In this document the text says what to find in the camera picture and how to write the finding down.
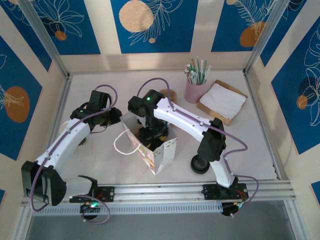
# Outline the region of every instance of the white napkin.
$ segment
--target white napkin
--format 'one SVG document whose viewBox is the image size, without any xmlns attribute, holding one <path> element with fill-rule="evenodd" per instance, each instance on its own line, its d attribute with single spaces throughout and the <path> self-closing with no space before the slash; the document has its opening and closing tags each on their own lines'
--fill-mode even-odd
<svg viewBox="0 0 320 240">
<path fill-rule="evenodd" d="M 210 90 L 202 96 L 200 103 L 225 118 L 233 119 L 240 111 L 246 99 L 245 96 L 215 83 Z"/>
</svg>

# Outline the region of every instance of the pink cup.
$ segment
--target pink cup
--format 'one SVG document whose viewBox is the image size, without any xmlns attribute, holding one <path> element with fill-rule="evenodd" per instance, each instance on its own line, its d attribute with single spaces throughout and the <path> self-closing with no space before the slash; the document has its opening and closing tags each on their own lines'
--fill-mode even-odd
<svg viewBox="0 0 320 240">
<path fill-rule="evenodd" d="M 185 85 L 184 99 L 190 104 L 197 104 L 204 94 L 206 83 L 207 82 L 205 82 L 202 85 L 193 85 L 187 79 Z"/>
</svg>

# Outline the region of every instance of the black rubber wheel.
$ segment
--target black rubber wheel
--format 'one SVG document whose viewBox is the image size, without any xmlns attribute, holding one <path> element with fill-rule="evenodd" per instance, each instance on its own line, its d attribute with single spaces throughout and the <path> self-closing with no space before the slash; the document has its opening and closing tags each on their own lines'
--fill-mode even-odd
<svg viewBox="0 0 320 240">
<path fill-rule="evenodd" d="M 191 160 L 191 169 L 196 174 L 205 174 L 210 168 L 210 162 L 203 160 L 199 155 L 195 155 Z"/>
</svg>

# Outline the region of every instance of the orange circle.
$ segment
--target orange circle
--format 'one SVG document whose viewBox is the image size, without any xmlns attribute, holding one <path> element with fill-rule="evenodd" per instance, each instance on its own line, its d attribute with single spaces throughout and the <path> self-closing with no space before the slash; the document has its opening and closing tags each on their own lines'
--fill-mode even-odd
<svg viewBox="0 0 320 240">
<path fill-rule="evenodd" d="M 306 96 L 301 95 L 298 97 L 296 104 L 298 106 L 298 108 L 300 108 L 301 110 L 305 109 L 308 105 L 308 99 Z"/>
<path fill-rule="evenodd" d="M 258 37 L 265 27 L 264 21 L 259 21 L 252 26 L 247 27 L 240 36 L 240 44 L 242 47 L 250 48 L 256 45 Z"/>
<path fill-rule="evenodd" d="M 8 117 L 18 124 L 23 123 L 27 119 L 30 110 L 30 99 L 27 92 L 20 86 L 12 86 L 5 92 L 4 97 L 9 100 L 5 104 L 5 111 Z"/>
<path fill-rule="evenodd" d="M 60 41 L 67 40 L 67 35 L 63 31 L 56 31 L 54 36 Z"/>
<path fill-rule="evenodd" d="M 143 1 L 131 0 L 120 9 L 119 19 L 127 31 L 138 33 L 150 28 L 154 22 L 154 15 Z"/>
<path fill-rule="evenodd" d="M 152 37 L 152 38 L 149 39 L 149 43 L 154 44 L 155 42 L 156 42 L 155 38 Z"/>
</svg>

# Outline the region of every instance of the gray floor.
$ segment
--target gray floor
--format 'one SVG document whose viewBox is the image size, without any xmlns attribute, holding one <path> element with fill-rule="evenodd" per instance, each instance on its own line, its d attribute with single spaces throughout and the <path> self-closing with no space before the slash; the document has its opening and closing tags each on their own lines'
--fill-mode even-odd
<svg viewBox="0 0 320 240">
<path fill-rule="evenodd" d="M 27 240 L 291 240 L 282 201 L 253 202 L 234 217 L 220 213 L 113 215 L 108 223 L 80 216 L 37 216 Z"/>
</svg>

